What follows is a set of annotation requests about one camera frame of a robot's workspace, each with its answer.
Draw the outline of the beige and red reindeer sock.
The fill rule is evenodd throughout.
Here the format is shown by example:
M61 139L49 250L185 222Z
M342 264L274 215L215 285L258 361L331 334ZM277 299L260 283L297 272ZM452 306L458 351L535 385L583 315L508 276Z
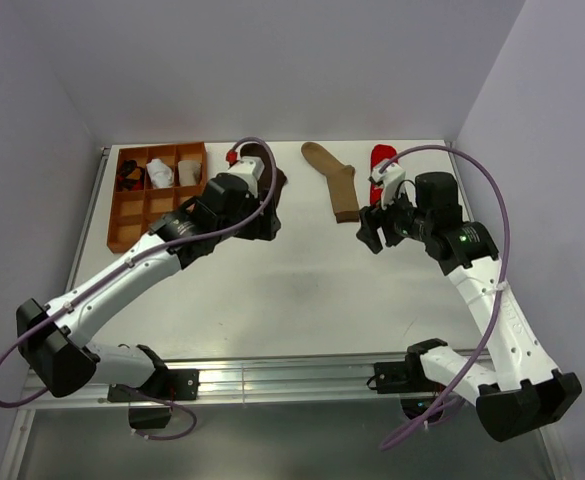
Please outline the beige and red reindeer sock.
M198 185L202 180L202 163L197 160L186 159L177 165L179 184L183 187Z

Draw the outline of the white sock with black stripes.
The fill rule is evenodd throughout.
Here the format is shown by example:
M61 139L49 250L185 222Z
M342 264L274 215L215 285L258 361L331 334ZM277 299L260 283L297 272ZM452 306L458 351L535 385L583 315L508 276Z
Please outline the white sock with black stripes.
M160 158L153 158L146 166L150 183L155 189L172 188L175 185L174 172Z

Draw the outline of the black orange argyle sock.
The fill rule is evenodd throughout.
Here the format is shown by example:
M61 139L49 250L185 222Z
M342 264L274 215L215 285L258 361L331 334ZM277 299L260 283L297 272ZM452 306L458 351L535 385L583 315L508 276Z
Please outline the black orange argyle sock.
M116 171L118 191L140 191L144 189L145 169L135 160L124 160Z

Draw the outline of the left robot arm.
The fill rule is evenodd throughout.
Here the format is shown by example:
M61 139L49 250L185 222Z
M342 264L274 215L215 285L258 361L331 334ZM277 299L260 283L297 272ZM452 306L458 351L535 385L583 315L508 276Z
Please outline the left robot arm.
M87 384L131 387L144 399L168 389L172 374L146 345L108 346L94 335L124 307L232 237L271 241L281 228L282 173L258 179L251 170L216 175L199 196L162 214L121 258L76 290L42 306L17 309L19 353L47 391L69 396Z

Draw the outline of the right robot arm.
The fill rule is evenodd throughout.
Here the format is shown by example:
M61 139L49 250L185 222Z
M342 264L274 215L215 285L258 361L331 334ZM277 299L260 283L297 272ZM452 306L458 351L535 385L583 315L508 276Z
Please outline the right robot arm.
M581 394L581 383L559 369L533 333L502 277L504 253L483 224L464 219L455 177L420 174L411 182L413 198L400 167L376 168L370 181L380 198L361 209L358 239L375 254L406 239L422 243L468 307L492 360L486 368L441 339L425 340L410 346L403 360L375 365L372 390L451 390L476 408L498 442L558 421Z

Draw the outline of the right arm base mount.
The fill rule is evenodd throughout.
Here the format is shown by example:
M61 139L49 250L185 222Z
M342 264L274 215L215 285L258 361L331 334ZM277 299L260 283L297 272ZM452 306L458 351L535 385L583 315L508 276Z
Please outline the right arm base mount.
M442 384L428 380L406 360L374 363L366 387L378 395L400 395L402 411L409 420L425 413L444 390Z

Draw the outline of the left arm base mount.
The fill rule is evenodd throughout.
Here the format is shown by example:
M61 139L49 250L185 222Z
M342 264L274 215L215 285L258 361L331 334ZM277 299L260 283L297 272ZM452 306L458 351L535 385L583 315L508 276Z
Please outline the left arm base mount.
M197 417L193 411L178 401L194 401L197 399L199 382L198 369L170 369L152 349L145 345L137 348L152 361L154 371L140 387L129 387L120 384L111 385L108 389L109 403L133 403L142 400L158 404L158 407L128 407L128 423L136 434L147 435L151 440L174 440L182 438L194 430ZM191 425L181 434L158 435L151 430L166 428L172 414L181 410L191 417Z

